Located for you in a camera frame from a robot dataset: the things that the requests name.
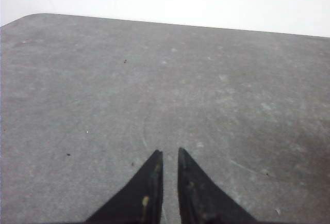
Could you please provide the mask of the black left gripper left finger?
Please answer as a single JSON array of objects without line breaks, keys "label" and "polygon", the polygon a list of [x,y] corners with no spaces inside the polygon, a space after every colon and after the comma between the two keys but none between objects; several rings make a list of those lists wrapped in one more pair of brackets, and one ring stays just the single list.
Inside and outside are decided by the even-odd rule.
[{"label": "black left gripper left finger", "polygon": [[85,223],[160,223],[163,154],[155,150],[129,182]]}]

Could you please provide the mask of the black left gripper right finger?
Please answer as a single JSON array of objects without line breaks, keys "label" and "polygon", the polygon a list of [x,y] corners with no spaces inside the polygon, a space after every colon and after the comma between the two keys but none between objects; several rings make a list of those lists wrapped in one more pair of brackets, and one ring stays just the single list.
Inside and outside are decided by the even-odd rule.
[{"label": "black left gripper right finger", "polygon": [[181,223],[257,223],[184,148],[178,150],[177,191]]}]

